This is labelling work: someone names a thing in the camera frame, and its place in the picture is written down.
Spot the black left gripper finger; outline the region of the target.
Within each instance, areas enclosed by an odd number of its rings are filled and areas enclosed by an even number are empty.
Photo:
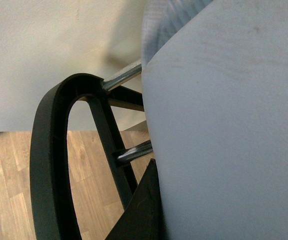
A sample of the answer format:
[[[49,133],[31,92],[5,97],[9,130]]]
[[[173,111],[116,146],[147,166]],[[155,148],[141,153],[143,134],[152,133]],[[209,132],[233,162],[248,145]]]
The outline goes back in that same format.
[[[108,240],[165,240],[165,219],[156,160],[151,159],[135,193]]]

